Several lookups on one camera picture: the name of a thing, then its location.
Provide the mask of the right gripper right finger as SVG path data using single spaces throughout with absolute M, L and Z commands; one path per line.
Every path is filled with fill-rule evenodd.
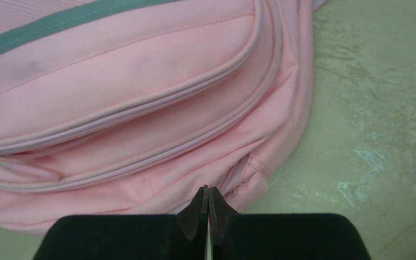
M 213 259 L 370 259 L 352 222 L 334 213 L 240 214 L 209 189 Z

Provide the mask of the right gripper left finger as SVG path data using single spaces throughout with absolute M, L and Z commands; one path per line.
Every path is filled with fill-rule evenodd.
M 65 216 L 34 259 L 204 259 L 208 198 L 204 186 L 178 214 Z

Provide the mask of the pink student backpack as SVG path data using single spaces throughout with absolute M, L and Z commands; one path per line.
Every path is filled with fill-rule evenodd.
M 241 209 L 298 144 L 321 1 L 0 1 L 0 227 Z

